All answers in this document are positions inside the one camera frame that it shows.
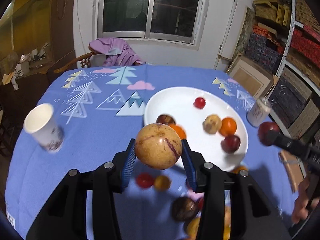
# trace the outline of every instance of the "human hand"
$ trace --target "human hand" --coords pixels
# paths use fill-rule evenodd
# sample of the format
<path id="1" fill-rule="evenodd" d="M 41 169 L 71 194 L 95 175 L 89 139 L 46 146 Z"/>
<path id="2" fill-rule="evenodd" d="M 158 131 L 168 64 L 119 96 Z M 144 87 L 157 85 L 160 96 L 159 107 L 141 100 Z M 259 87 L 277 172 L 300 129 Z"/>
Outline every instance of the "human hand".
<path id="1" fill-rule="evenodd" d="M 308 217 L 308 210 L 306 209 L 306 206 L 309 202 L 308 196 L 307 196 L 307 188 L 309 187 L 310 181 L 308 177 L 305 177 L 302 182 L 300 182 L 298 191 L 299 196 L 297 197 L 296 201 L 294 202 L 294 209 L 292 212 L 292 222 L 297 224 L 300 219 L 305 220 Z M 316 206 L 319 203 L 319 198 L 315 198 L 311 202 L 311 208 L 315 209 Z"/>

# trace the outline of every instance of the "white paper cup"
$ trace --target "white paper cup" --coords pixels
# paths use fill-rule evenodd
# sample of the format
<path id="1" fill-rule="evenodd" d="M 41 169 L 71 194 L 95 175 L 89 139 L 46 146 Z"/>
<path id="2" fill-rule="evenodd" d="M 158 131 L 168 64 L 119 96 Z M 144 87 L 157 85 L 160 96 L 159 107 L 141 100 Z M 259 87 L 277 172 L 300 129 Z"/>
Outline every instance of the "white paper cup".
<path id="1" fill-rule="evenodd" d="M 61 149 L 63 132 L 53 118 L 51 104 L 41 104 L 32 109 L 23 122 L 23 128 L 48 152 L 55 153 Z"/>

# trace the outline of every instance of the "aluminum window frame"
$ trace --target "aluminum window frame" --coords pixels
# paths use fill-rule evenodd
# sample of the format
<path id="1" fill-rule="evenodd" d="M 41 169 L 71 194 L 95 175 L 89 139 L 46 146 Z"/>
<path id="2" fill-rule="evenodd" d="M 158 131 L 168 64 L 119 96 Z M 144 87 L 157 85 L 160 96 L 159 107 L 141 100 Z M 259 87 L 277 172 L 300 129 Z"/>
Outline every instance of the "aluminum window frame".
<path id="1" fill-rule="evenodd" d="M 152 33 L 151 21 L 153 14 L 153 6 L 155 0 L 149 0 L 147 21 L 145 31 L 119 31 L 119 32 L 103 32 L 103 8 L 104 0 L 98 0 L 98 22 L 97 22 L 97 36 L 103 38 L 116 37 L 116 38 L 137 38 L 137 39 L 152 39 L 162 41 L 173 41 L 178 43 L 186 43 L 194 45 L 200 40 L 199 36 L 202 36 L 206 13 L 209 6 L 209 0 L 198 0 L 198 6 L 196 11 L 195 22 L 191 37 L 185 37 L 180 35 L 173 35 L 167 33 Z"/>

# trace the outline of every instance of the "blue tablecloth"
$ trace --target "blue tablecloth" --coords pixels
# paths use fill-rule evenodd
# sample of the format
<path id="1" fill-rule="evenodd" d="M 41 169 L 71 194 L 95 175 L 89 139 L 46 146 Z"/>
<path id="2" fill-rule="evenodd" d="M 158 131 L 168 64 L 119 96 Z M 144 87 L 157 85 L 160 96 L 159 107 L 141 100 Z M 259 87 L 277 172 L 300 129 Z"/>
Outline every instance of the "blue tablecloth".
<path id="1" fill-rule="evenodd" d="M 55 80 L 39 104 L 51 103 L 54 117 L 63 127 L 65 139 L 56 154 L 43 150 L 24 131 L 14 149 L 5 199 L 7 216 L 23 238 L 55 187 L 72 168 L 80 172 L 95 170 L 126 149 L 143 126 L 148 100 L 158 91 L 188 86 L 206 90 L 230 104 L 243 119 L 249 135 L 244 162 L 287 225 L 293 210 L 292 194 L 279 149 L 263 147 L 257 129 L 246 119 L 254 99 L 222 71 L 174 66 L 127 66 L 70 70 Z M 147 171 L 154 176 L 166 174 L 172 179 L 167 192 L 153 188 L 141 190 L 134 177 Z M 185 174 L 178 167 L 152 170 L 138 160 L 126 191 L 115 194 L 119 226 L 124 240 L 180 239 L 183 224 L 170 218 L 170 205 L 187 194 Z M 93 239 L 92 192 L 87 198 L 87 237 Z"/>

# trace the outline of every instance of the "metal bolt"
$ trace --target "metal bolt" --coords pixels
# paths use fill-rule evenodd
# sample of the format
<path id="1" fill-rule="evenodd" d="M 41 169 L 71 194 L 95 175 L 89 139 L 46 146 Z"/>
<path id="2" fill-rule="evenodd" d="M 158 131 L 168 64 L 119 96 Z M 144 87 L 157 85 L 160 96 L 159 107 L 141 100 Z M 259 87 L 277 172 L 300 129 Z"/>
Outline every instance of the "metal bolt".
<path id="1" fill-rule="evenodd" d="M 111 169 L 113 167 L 113 163 L 112 162 L 107 162 L 107 163 L 104 164 L 104 167 L 106 169 Z"/>
<path id="2" fill-rule="evenodd" d="M 242 177 L 247 177 L 249 175 L 249 172 L 247 170 L 241 170 L 239 171 L 239 174 L 242 176 Z"/>
<path id="3" fill-rule="evenodd" d="M 69 176 L 75 176 L 75 175 L 77 175 L 77 173 L 78 173 L 78 171 L 73 169 L 73 170 L 69 171 Z"/>
<path id="4" fill-rule="evenodd" d="M 209 162 L 204 163 L 203 166 L 204 166 L 206 169 L 212 169 L 212 168 L 213 168 L 213 164 L 212 164 L 212 163 L 209 163 Z"/>

